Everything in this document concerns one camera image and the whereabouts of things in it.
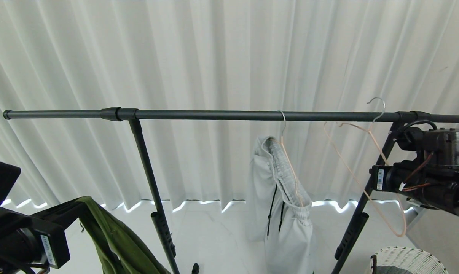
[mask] black drawstring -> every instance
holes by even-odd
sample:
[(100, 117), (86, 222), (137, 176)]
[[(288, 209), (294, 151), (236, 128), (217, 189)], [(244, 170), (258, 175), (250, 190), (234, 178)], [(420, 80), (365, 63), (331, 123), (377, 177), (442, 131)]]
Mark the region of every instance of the black drawstring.
[(270, 205), (270, 212), (268, 213), (268, 226), (266, 227), (266, 238), (268, 239), (268, 233), (270, 232), (270, 216), (272, 215), (273, 201), (275, 201), (275, 194), (277, 194), (277, 185), (275, 185), (275, 191), (273, 191), (272, 203)]
[[(266, 238), (268, 239), (268, 234), (270, 232), (270, 217), (272, 215), (273, 202), (275, 201), (275, 194), (277, 194), (277, 186), (275, 186), (275, 191), (273, 191), (272, 203), (270, 204), (270, 212), (268, 213), (268, 226), (266, 227)], [(282, 227), (282, 221), (284, 218), (284, 206), (285, 203), (282, 201), (282, 208), (280, 209), (280, 224), (279, 224), (279, 233), (280, 228)]]

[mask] white label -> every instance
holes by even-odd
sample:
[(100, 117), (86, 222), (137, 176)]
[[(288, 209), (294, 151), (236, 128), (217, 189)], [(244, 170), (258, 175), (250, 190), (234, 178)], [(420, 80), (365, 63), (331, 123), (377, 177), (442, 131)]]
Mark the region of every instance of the white label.
[(56, 266), (57, 263), (55, 263), (54, 254), (52, 253), (52, 248), (50, 248), (50, 241), (48, 236), (40, 235), (40, 238), (42, 239), (43, 248), (45, 248), (45, 254), (47, 255), (48, 263)]
[(379, 176), (377, 178), (377, 190), (382, 190), (383, 189), (383, 169), (379, 169)]

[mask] curtain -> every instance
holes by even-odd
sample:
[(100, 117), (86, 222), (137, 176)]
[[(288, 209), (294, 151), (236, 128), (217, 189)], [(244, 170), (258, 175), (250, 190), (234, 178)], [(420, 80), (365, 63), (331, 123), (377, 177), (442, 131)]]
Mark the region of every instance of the curtain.
[[(459, 1), (0, 1), (0, 160), (22, 168), (14, 203), (151, 199), (129, 125), (11, 120), (5, 109), (381, 111), (459, 114)], [(163, 199), (245, 198), (259, 135), (278, 121), (143, 120)], [(357, 199), (378, 151), (351, 127), (288, 122), (285, 145), (314, 201)], [(358, 123), (369, 127), (370, 123)], [(390, 123), (376, 123), (383, 144)], [(392, 161), (410, 154), (396, 148)]]

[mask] white tile floor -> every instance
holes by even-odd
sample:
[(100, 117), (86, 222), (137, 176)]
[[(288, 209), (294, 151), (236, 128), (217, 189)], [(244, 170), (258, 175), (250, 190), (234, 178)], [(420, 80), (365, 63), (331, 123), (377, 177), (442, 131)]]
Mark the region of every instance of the white tile floor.
[[(336, 262), (333, 257), (334, 251), (343, 236), (355, 205), (349, 203), (343, 212), (338, 213), (329, 202), (321, 204), (312, 208), (318, 237), (316, 254), (319, 264), (315, 273), (329, 274)], [(164, 207), (181, 273), (190, 273), (195, 262), (200, 265), (201, 274), (264, 274), (267, 272), (263, 243), (248, 242), (245, 239), (243, 201), (234, 201), (223, 213), (219, 202), (200, 204), (198, 201), (188, 201), (174, 213), (169, 202), (164, 202)], [(396, 231), (401, 231), (402, 219), (397, 204), (389, 202), (380, 204), (379, 207)], [(21, 208), (22, 213), (28, 214), (38, 210), (41, 209), (33, 208), (31, 203)], [(169, 268), (150, 218), (150, 213), (154, 210), (155, 206), (150, 201), (143, 201), (130, 213), (121, 207), (114, 210), (113, 214), (137, 233), (158, 260)], [(367, 205), (365, 212), (369, 213), (370, 218), (341, 273), (364, 273), (370, 255), (381, 247), (413, 246), (408, 238), (397, 238), (393, 235), (371, 205)], [(71, 260), (61, 269), (53, 269), (52, 273), (101, 273), (94, 245), (89, 234), (81, 233), (78, 221), (69, 227), (66, 235)]]

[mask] laundry basket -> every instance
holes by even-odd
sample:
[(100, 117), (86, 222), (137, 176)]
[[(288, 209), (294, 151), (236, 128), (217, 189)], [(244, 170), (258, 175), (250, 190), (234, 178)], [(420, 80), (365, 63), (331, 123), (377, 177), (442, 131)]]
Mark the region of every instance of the laundry basket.
[(368, 274), (448, 274), (432, 254), (409, 247), (386, 247), (372, 255)]

